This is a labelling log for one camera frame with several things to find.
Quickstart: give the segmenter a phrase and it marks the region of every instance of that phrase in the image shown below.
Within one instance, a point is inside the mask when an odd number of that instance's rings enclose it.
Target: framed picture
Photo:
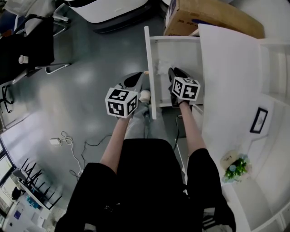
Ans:
[[[258,112],[256,114],[255,120],[254,120],[253,125],[252,125],[251,130],[250,130],[251,133],[256,133],[256,134],[261,133],[263,126],[264,126],[264,123],[266,121],[267,115],[268,115],[267,110],[264,110],[262,108],[258,108]]]

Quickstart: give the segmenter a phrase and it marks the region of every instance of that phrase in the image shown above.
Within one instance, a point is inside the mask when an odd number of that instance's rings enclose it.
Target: cardboard box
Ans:
[[[256,39],[265,37],[261,23],[219,0],[171,0],[165,17],[164,35],[188,36],[199,23],[228,28]]]

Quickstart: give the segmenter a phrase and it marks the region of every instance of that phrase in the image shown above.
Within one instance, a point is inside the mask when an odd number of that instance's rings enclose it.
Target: white cable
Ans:
[[[72,150],[72,155],[73,155],[73,157],[76,159],[76,161],[77,161],[77,163],[78,163],[78,166],[79,166],[79,168],[80,168],[80,171],[78,172],[78,176],[80,177],[81,175],[81,173],[82,173],[82,168],[81,168],[81,164],[80,164],[80,161],[76,158],[76,156],[74,155],[74,152],[73,152],[73,138],[72,137],[70,137],[70,136],[68,136],[68,134],[65,132],[65,131],[62,131],[62,132],[60,132],[60,135],[61,135],[61,141],[65,141],[66,142],[66,144],[67,145],[71,145],[72,146],[72,148],[71,148],[71,150]]]

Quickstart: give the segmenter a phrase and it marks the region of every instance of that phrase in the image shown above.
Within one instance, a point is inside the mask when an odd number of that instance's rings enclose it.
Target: black chair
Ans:
[[[26,37],[17,34],[31,19],[41,19],[42,22]],[[0,39],[0,84],[10,83],[3,88],[3,97],[0,100],[0,103],[5,103],[6,109],[7,104],[13,104],[13,101],[8,101],[6,98],[7,88],[11,84],[15,84],[25,76],[31,76],[42,68],[45,68],[47,74],[51,74],[70,65],[70,63],[52,64],[54,61],[54,24],[61,25],[55,22],[52,16],[45,18],[30,14],[14,31],[13,35]],[[20,64],[20,56],[28,57],[28,63]]]

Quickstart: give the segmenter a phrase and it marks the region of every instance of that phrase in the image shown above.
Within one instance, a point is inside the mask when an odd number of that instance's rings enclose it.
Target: white drawer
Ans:
[[[150,37],[145,27],[148,70],[151,88],[152,118],[156,107],[172,106],[168,69],[178,67],[186,71],[202,86],[195,104],[203,104],[203,62],[199,37],[158,36]]]

